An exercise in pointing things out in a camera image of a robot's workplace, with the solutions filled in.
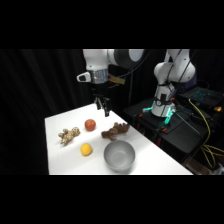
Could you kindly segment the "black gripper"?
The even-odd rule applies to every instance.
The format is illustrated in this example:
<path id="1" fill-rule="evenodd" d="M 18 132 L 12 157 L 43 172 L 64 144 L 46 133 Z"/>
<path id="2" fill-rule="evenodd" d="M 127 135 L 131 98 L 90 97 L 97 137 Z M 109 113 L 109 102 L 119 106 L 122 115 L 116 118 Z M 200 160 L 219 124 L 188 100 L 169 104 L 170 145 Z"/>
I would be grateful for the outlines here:
<path id="1" fill-rule="evenodd" d="M 93 92 L 93 97 L 95 98 L 94 103 L 97 106 L 97 110 L 102 109 L 100 98 L 103 98 L 103 109 L 105 112 L 105 117 L 108 117 L 110 113 L 110 99 L 106 98 L 108 95 L 107 82 L 101 84 L 92 84 L 91 88 Z"/>

